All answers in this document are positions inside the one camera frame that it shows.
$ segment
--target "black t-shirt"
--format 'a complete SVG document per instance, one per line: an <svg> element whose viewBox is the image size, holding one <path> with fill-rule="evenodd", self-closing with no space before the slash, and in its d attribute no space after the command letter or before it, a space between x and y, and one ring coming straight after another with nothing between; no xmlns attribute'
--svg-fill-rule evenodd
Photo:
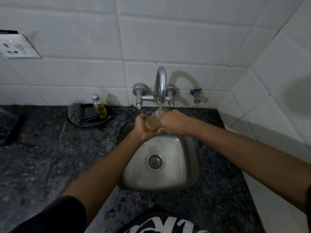
<svg viewBox="0 0 311 233"><path fill-rule="evenodd" d="M306 213L311 229L311 188L307 192ZM83 204L72 196L54 200L43 211L15 227L10 233L83 233L86 228L86 210ZM162 208L154 208L137 217L118 230L117 233L172 232L205 233L193 223L171 216Z"/></svg>

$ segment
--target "faucet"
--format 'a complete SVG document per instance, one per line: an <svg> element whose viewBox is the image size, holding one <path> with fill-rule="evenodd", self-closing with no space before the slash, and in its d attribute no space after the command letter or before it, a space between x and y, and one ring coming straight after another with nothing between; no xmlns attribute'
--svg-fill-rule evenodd
<svg viewBox="0 0 311 233"><path fill-rule="evenodd" d="M143 83L136 83L133 86L133 94L136 96L136 105L142 108L143 101L158 101L164 104L168 101L169 107L173 107L175 102L173 96L177 93L177 88L173 84L166 84L166 71L160 66L156 73L155 88L152 95L146 95L148 87Z"/></svg>

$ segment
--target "countertop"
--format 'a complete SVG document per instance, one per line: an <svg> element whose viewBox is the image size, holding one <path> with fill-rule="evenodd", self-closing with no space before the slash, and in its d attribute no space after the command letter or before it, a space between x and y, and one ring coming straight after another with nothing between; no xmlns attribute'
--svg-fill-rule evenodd
<svg viewBox="0 0 311 233"><path fill-rule="evenodd" d="M131 107L114 107L117 115L107 124L79 128L67 123L60 138L66 107L1 107L27 119L17 139L0 146L0 232L11 230L56 199L115 147L120 128L138 115ZM223 128L214 109L178 110ZM155 205L210 232L264 232L241 170L215 150L198 144L201 173L194 186L166 193L116 186L86 232L114 233Z"/></svg>

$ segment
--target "person's left hand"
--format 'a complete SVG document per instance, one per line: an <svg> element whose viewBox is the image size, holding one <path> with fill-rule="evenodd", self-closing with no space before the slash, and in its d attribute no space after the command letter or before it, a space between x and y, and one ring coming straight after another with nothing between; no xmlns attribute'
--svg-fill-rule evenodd
<svg viewBox="0 0 311 233"><path fill-rule="evenodd" d="M148 118L147 115L141 113L138 115L135 119L135 127L133 129L134 135L139 138L142 142L148 141L154 136L158 135L158 131L151 131L149 128L146 126L146 119Z"/></svg>

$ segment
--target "drain strainer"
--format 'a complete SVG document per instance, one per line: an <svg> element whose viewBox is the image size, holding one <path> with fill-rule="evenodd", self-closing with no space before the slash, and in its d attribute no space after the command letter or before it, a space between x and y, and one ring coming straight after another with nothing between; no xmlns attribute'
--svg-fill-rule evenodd
<svg viewBox="0 0 311 233"><path fill-rule="evenodd" d="M158 154L153 154L148 158L148 166L153 170L158 170L163 165L163 158Z"/></svg>

